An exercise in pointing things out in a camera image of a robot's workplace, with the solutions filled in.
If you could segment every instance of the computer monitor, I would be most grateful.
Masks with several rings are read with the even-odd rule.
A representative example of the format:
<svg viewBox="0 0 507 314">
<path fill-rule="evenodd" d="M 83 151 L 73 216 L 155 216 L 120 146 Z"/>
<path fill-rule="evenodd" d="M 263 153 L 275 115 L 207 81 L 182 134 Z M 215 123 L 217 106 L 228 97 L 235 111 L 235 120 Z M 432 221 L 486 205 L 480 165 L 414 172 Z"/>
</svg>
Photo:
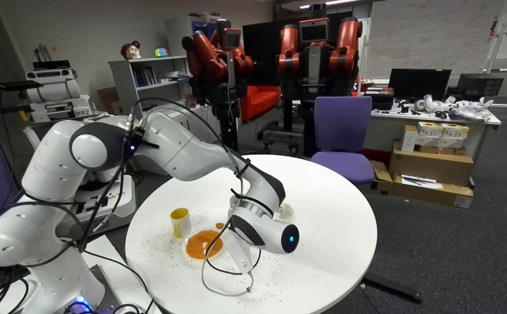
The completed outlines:
<svg viewBox="0 0 507 314">
<path fill-rule="evenodd" d="M 496 95 L 501 87 L 501 76 L 491 73 L 461 73 L 458 80 L 458 97 L 479 99 Z"/>
<path fill-rule="evenodd" d="M 327 39 L 327 17 L 299 20 L 301 43 Z"/>
<path fill-rule="evenodd" d="M 397 99 L 421 99 L 425 94 L 444 99 L 447 78 L 449 69 L 391 67 L 388 87 Z"/>
</svg>

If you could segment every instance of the cup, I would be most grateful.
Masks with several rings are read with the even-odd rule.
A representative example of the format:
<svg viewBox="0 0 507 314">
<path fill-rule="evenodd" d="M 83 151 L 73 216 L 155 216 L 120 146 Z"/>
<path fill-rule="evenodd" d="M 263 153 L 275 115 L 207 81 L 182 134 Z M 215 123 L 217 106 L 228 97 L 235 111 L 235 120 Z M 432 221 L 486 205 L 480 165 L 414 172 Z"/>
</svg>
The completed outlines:
<svg viewBox="0 0 507 314">
<path fill-rule="evenodd" d="M 186 207 L 175 207 L 170 210 L 172 235 L 181 238 L 189 233 L 189 216 Z"/>
</svg>

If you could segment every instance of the white shelf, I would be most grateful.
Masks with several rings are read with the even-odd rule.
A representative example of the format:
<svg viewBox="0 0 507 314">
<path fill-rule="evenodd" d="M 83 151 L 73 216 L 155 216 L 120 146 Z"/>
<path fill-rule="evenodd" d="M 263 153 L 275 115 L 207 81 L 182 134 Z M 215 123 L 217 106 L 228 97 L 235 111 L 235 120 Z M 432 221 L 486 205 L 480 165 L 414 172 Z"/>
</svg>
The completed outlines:
<svg viewBox="0 0 507 314">
<path fill-rule="evenodd" d="M 158 88 L 158 87 L 175 85 L 175 83 L 179 83 L 179 80 L 139 85 L 135 87 L 135 90 Z"/>
<path fill-rule="evenodd" d="M 174 60 L 174 59 L 186 59 L 186 55 L 141 57 L 141 59 L 128 59 L 128 62 L 156 62 L 156 60 Z"/>
</svg>

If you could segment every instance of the gray floor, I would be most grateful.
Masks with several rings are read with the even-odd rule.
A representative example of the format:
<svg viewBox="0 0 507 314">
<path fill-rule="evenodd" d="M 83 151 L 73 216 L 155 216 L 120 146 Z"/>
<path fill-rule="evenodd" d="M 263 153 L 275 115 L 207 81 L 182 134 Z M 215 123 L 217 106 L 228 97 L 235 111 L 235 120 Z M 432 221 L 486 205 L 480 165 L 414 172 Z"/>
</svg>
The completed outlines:
<svg viewBox="0 0 507 314">
<path fill-rule="evenodd" d="M 367 287 L 351 291 L 336 312 L 507 312 L 507 111 L 494 109 L 503 125 L 489 132 L 473 169 L 470 209 L 367 195 L 378 221 L 378 247 L 371 270 L 416 287 L 419 305 Z M 254 134 L 276 113 L 240 128 L 242 148 L 259 151 Z M 141 176 L 142 200 L 167 177 Z M 107 237 L 123 252 L 125 230 Z"/>
</svg>

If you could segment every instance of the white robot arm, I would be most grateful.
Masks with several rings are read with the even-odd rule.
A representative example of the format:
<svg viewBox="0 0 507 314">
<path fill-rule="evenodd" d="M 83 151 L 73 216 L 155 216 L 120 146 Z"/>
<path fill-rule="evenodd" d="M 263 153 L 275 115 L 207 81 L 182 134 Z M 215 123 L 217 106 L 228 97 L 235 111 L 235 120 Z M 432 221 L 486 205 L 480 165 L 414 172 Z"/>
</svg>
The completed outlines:
<svg viewBox="0 0 507 314">
<path fill-rule="evenodd" d="M 120 167 L 132 155 L 151 158 L 179 179 L 196 179 L 217 167 L 233 169 L 250 188 L 231 210 L 229 233 L 271 252 L 296 249 L 297 228 L 273 219 L 285 196 L 278 179 L 219 144 L 198 141 L 161 111 L 148 113 L 130 130 L 128 125 L 127 116 L 92 123 L 62 120 L 38 144 L 22 176 L 26 193 L 38 203 L 24 195 L 0 216 L 0 266 L 24 265 L 40 282 L 24 312 L 57 312 L 78 296 L 99 305 L 104 287 L 78 249 L 55 235 L 64 210 L 53 203 L 73 200 L 87 169 Z"/>
</svg>

